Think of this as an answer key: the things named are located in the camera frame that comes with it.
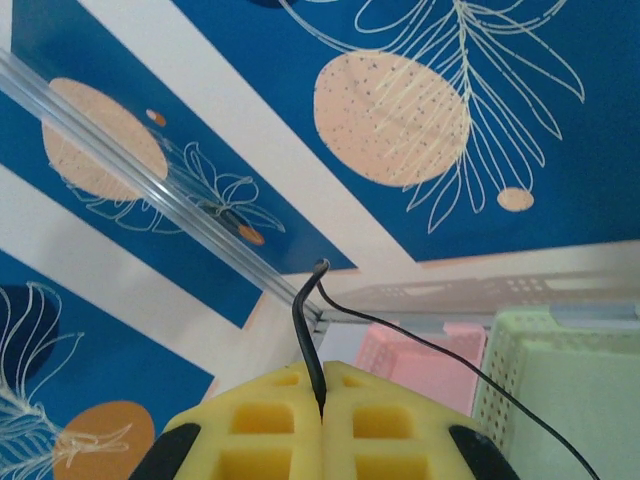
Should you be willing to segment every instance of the small orange dot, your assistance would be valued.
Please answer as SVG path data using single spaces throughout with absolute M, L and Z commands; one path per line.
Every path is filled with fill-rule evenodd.
M 167 125 L 167 119 L 164 118 L 161 113 L 155 112 L 151 109 L 147 109 L 147 117 L 153 120 L 156 125 L 159 125 L 160 127 L 164 127 Z
M 246 225 L 240 225 L 238 227 L 238 233 L 242 238 L 254 245 L 264 245 L 264 237 L 257 230 L 248 227 Z

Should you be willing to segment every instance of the mint green basket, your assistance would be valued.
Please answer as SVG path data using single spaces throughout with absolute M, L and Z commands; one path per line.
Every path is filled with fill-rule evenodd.
M 640 330 L 567 328 L 545 308 L 503 311 L 482 369 L 567 438 L 602 480 L 640 478 Z M 483 381 L 473 417 L 521 480 L 590 478 Z

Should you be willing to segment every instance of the black cable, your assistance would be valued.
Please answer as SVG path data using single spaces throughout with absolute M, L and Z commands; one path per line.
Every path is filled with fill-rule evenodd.
M 361 312 L 358 312 L 356 310 L 351 310 L 350 308 L 343 307 L 342 305 L 340 305 L 339 303 L 336 303 L 333 299 L 331 299 L 329 297 L 329 295 L 327 295 L 327 292 L 325 291 L 322 283 L 319 280 L 315 280 L 314 284 L 315 283 L 317 283 L 318 290 L 320 292 L 320 295 L 324 299 L 324 301 L 327 302 L 329 305 L 331 305 L 336 310 L 338 310 L 340 312 L 343 312 L 343 313 L 346 313 L 348 315 L 353 315 L 354 317 L 362 318 L 364 320 L 369 320 L 370 322 L 374 322 L 374 323 L 383 325 L 383 326 L 385 326 L 387 328 L 391 328 L 392 330 L 395 330 L 396 332 L 399 332 L 399 333 L 405 335 L 406 337 L 409 337 L 410 339 L 415 340 L 416 342 L 418 342 L 418 343 L 420 343 L 422 345 L 425 345 L 425 346 L 427 346 L 427 347 L 429 347 L 429 348 L 431 348 L 433 350 L 436 350 L 437 352 L 443 353 L 443 354 L 453 358 L 454 360 L 460 362 L 461 364 L 463 364 L 465 367 L 467 367 L 469 370 L 471 370 L 473 373 L 475 373 L 478 377 L 480 377 L 482 380 L 484 380 L 489 385 L 491 385 L 491 387 L 493 387 L 495 390 L 497 390 L 507 400 L 509 400 L 511 403 L 513 403 L 516 407 L 518 407 L 527 417 L 529 417 L 531 420 L 536 422 L 538 425 L 540 425 L 542 428 L 544 428 L 549 434 L 551 434 L 552 437 L 554 437 L 556 440 L 558 440 L 567 450 L 569 450 L 569 452 L 571 452 L 571 454 L 576 458 L 576 460 L 578 460 L 578 462 L 580 462 L 580 464 L 584 467 L 584 469 L 587 472 L 589 472 L 589 475 L 591 475 L 591 478 L 593 480 L 600 480 L 600 477 L 598 476 L 596 471 L 593 469 L 593 467 L 591 465 L 589 465 L 589 462 L 587 462 L 587 460 L 582 456 L 582 454 L 580 452 L 578 452 L 578 450 L 573 445 L 571 445 L 571 443 L 566 438 L 564 438 L 553 427 L 551 427 L 551 425 L 546 423 L 544 420 L 542 420 L 540 417 L 538 417 L 535 413 L 533 413 L 531 410 L 529 410 L 527 407 L 525 407 L 518 399 L 516 399 L 513 395 L 511 395 L 509 392 L 507 392 L 504 388 L 502 388 L 500 385 L 498 385 L 491 377 L 486 375 L 482 370 L 480 370 L 478 367 L 476 367 L 473 363 L 469 362 L 466 358 L 458 355 L 455 352 L 452 352 L 451 350 L 448 350 L 448 349 L 446 349 L 444 347 L 441 347 L 440 345 L 436 345 L 435 343 L 429 342 L 428 340 L 425 340 L 424 338 L 420 338 L 417 335 L 414 335 L 413 333 L 408 332 L 404 328 L 399 327 L 397 325 L 394 325 L 393 323 L 387 322 L 386 320 L 382 320 L 381 318 L 374 317 L 373 315 L 368 315 L 366 313 L 361 313 Z
M 304 302 L 306 302 L 313 289 L 316 288 L 316 285 L 318 285 L 320 279 L 328 270 L 328 260 L 322 260 L 317 263 L 313 268 L 311 278 L 306 281 L 295 296 L 291 307 L 293 325 L 296 329 L 296 335 L 298 337 L 298 343 L 300 345 L 300 350 L 302 351 L 304 363 L 307 365 L 307 370 L 309 371 L 309 378 L 311 379 L 313 393 L 316 396 L 318 408 L 320 409 L 320 417 L 322 417 L 324 404 L 327 399 L 327 382 L 325 381 L 322 364 L 318 358 L 318 353 L 316 352 L 316 347 L 311 339 L 311 333 L 309 332 L 307 320 L 304 316 Z

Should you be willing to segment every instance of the pink crate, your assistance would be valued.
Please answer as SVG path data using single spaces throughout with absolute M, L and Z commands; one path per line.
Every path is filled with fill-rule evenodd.
M 448 323 L 424 335 L 480 368 L 487 334 L 481 325 Z M 478 377 L 456 360 L 380 325 L 371 325 L 356 358 L 362 370 L 386 378 L 465 415 L 471 415 Z

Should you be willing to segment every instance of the white stripe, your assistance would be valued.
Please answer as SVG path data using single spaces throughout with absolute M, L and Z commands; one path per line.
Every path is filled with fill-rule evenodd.
M 419 268 L 171 1 L 80 3 L 361 271 Z
M 4 166 L 0 192 L 0 249 L 207 372 L 223 370 L 235 325 Z
M 11 50 L 11 24 L 13 0 L 0 0 L 0 48 Z

